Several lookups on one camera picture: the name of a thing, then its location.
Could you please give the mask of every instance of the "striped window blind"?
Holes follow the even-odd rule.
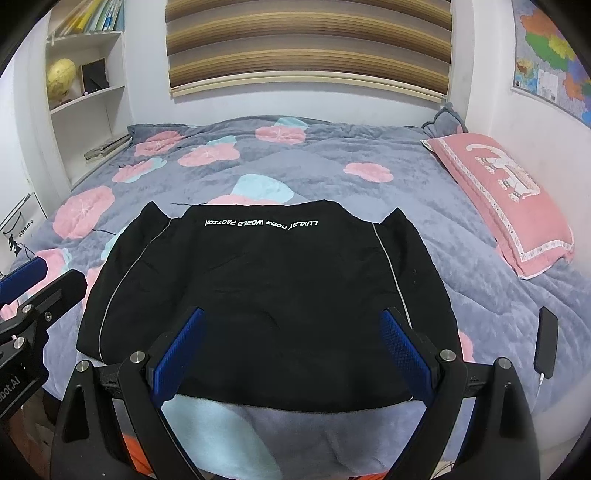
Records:
[[[170,0],[166,21],[173,96],[293,81],[447,93],[447,0]]]

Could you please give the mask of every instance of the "bedspread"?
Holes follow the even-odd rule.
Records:
[[[118,235],[151,200],[168,216],[181,216],[191,204],[328,199],[371,222],[399,207],[445,283],[465,359],[491,363],[507,356],[531,405],[538,309],[545,305],[559,317],[554,378],[544,383],[536,404],[536,411],[544,411],[591,366],[591,282],[564,261],[527,281],[505,263],[468,197],[421,145],[423,139],[455,133],[458,125],[446,111],[424,128],[277,117],[206,127],[136,125],[130,127],[133,144],[78,186],[27,247],[46,259],[46,282],[75,268],[91,287]],[[14,268],[26,260],[20,253]],[[56,397],[82,358],[75,344],[85,305],[49,331],[45,388]],[[387,470],[423,409],[411,401],[306,414],[177,395],[163,412],[198,467],[242,480],[296,480]],[[448,459],[457,454],[470,410],[465,401]]]

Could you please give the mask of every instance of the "white wall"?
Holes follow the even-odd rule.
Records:
[[[15,120],[14,60],[11,60],[0,77],[0,222],[30,191]]]
[[[511,90],[515,69],[511,0],[454,2],[471,4],[473,12],[472,26],[454,24],[465,33],[462,41],[474,45],[466,126],[495,138],[552,195],[574,231],[574,265],[591,274],[591,129],[547,102]],[[450,100],[455,98],[465,100],[459,91]]]
[[[421,125],[439,109],[433,102],[407,95],[326,85],[245,86],[174,101],[168,83],[166,3],[126,0],[126,75],[135,122],[206,125],[249,115],[291,115],[358,124]]]

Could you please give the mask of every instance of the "pink flower pattern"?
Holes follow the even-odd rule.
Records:
[[[217,145],[200,145],[191,152],[178,159],[183,167],[201,167],[220,160],[237,160],[240,152],[234,148],[233,143],[220,143]]]
[[[462,356],[464,357],[464,361],[473,362],[474,346],[472,345],[472,340],[470,340],[470,337],[468,337],[468,335],[466,335],[461,330],[458,330],[457,332],[460,336],[460,343],[462,344]]]
[[[286,127],[275,125],[273,127],[260,127],[255,131],[259,140],[273,143],[285,143],[295,145],[306,140],[306,132],[300,127]]]
[[[104,185],[74,195],[57,211],[53,231],[63,239],[84,238],[114,201],[113,191]]]
[[[62,275],[65,267],[67,267],[64,251],[59,248],[41,250],[35,256],[41,257],[47,263],[47,275],[37,285],[34,285],[27,291],[29,297],[33,296],[42,288],[47,287],[52,281]]]
[[[152,155],[165,153],[173,148],[183,138],[185,138],[185,135],[181,135],[174,130],[160,132],[159,134],[151,136],[145,142],[138,143],[135,146],[135,156],[150,157]]]
[[[17,315],[18,300],[13,301],[10,305],[5,305],[0,309],[0,322],[3,320],[10,320]]]
[[[377,163],[350,163],[343,171],[375,183],[385,183],[394,179],[394,175],[386,167]]]
[[[162,158],[150,158],[149,160],[143,160],[135,165],[125,165],[117,171],[113,177],[113,181],[115,183],[120,183],[122,181],[130,183],[139,179],[142,175],[163,167],[164,165],[166,165],[166,161],[163,161]]]
[[[272,200],[253,200],[244,195],[236,195],[231,193],[230,195],[221,195],[220,197],[210,200],[208,205],[281,205],[280,203],[273,202]]]
[[[103,268],[103,265],[95,268],[90,268],[88,270],[88,273],[86,274],[86,295],[82,299],[82,312],[86,310],[86,303],[88,302],[90,291],[92,290],[92,287],[95,286],[96,279],[99,277],[99,273]]]

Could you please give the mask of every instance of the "pillowcase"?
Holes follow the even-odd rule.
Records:
[[[495,140],[462,133],[423,144],[466,192],[521,278],[572,259],[573,233],[560,209]]]

